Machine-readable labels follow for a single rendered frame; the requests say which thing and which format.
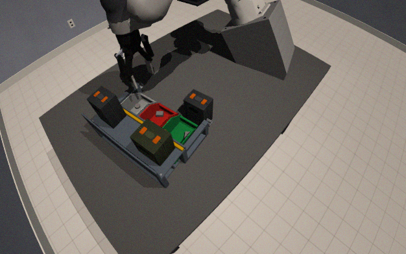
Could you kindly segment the yellow flat bar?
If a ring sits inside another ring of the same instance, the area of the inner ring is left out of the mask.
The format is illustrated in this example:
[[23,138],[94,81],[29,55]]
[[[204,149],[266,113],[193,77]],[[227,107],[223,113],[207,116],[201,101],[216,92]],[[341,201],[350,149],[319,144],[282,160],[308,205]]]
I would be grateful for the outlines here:
[[[123,109],[124,109],[124,108],[123,108]],[[140,124],[143,123],[143,121],[141,121],[140,119],[138,119],[137,117],[135,117],[134,115],[132,115],[131,113],[129,113],[127,110],[124,109],[124,111],[125,111],[125,113],[126,113],[129,117],[133,118],[133,119],[134,119],[135,121],[137,121],[138,123],[140,123]],[[175,147],[176,147],[177,149],[179,149],[179,150],[181,150],[181,151],[184,150],[184,148],[183,148],[182,146],[180,146],[179,144],[177,144],[177,143],[175,143],[175,142],[174,142],[174,145],[175,145]]]

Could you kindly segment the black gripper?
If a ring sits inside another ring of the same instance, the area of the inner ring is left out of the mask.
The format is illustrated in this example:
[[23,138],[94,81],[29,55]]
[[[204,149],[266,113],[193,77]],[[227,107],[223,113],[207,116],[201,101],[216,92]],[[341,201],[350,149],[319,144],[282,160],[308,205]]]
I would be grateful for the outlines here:
[[[144,57],[148,72],[154,74],[151,63],[154,53],[151,49],[148,36],[144,34],[140,36],[139,29],[137,29],[129,34],[116,35],[116,38],[120,44],[120,51],[115,53],[114,56],[117,59],[121,76],[126,79],[128,78],[132,87],[137,89],[136,81],[132,75],[132,59],[136,52],[139,52]],[[147,53],[141,47],[141,42]],[[125,61],[123,53],[125,54]]]

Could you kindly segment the green open bin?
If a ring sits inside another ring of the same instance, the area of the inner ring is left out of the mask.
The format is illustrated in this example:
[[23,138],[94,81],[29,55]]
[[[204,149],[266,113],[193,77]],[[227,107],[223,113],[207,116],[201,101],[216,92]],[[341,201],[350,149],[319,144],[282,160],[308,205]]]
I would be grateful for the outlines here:
[[[173,139],[184,145],[198,127],[199,125],[177,115],[171,117],[162,128],[171,133]],[[190,134],[184,139],[185,132],[190,132]]]

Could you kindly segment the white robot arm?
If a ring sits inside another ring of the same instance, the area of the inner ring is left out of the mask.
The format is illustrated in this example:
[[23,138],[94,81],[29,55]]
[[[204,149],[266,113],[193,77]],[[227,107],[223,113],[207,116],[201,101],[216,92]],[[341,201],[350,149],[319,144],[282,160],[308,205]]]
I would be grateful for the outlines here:
[[[100,0],[116,35],[129,34],[161,21],[173,0]],[[225,0],[233,25],[242,25],[264,15],[270,3],[264,0]],[[126,7],[127,6],[127,7]]]

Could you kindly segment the red open bin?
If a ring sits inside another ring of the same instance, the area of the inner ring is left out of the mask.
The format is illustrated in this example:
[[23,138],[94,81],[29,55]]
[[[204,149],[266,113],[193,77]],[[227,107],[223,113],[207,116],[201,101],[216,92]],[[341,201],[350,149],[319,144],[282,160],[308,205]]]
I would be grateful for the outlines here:
[[[157,117],[156,111],[163,111],[163,117]],[[170,110],[169,108],[165,107],[160,103],[151,104],[149,105],[140,115],[139,117],[143,118],[144,120],[148,118],[149,120],[153,121],[160,127],[163,127],[171,117],[177,116],[178,113]]]

